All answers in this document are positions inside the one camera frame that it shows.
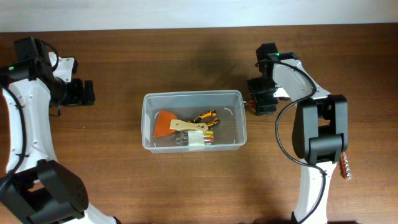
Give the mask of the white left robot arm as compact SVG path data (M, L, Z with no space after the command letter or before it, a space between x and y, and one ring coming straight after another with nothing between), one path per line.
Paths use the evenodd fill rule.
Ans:
M93 82L73 79L78 63L50 52L1 68L10 153L1 203L22 223L119 223L95 208L83 181L62 166L50 130L52 106L92 105Z

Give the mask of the clear plastic storage box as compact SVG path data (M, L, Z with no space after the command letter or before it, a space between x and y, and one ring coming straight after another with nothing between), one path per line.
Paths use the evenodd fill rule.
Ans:
M238 90L149 93L142 106L142 146L153 154L237 150L247 141Z

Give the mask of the orange scraper wooden handle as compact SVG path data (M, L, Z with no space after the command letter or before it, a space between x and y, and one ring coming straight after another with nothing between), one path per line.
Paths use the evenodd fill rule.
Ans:
M205 123L189 123L178 119L173 113L160 110L154 128L154 137L164 137L176 131L201 131L206 132L208 126Z

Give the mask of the metal socket bit rail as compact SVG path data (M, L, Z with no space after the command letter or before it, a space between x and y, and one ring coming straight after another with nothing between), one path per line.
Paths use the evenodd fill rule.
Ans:
M351 180L353 178L351 169L349 168L348 158L345 152L340 154L340 171L342 177L345 180Z

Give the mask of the orange black long-nose pliers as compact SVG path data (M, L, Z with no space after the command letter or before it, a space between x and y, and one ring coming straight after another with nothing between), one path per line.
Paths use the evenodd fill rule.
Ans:
M199 114L196 118L190 121L190 123L205 123L209 129L214 128L220 124L220 120L217 118L216 110L208 110Z

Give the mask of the red handled small cutters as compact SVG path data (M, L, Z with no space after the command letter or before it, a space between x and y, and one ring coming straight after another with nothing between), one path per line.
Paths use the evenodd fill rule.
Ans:
M255 107L254 100L243 101L243 104L244 104L244 106L247 106L249 108Z

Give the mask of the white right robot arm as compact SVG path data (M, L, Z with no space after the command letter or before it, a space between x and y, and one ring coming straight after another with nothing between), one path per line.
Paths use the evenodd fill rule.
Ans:
M292 223L327 223L326 205L333 172L348 148L348 102L332 95L304 70L299 59L272 54L256 63L261 78L249 80L253 97L277 103L278 91L291 100L277 115L275 138L286 157L301 167L298 202ZM279 136L282 115L295 107L291 156Z

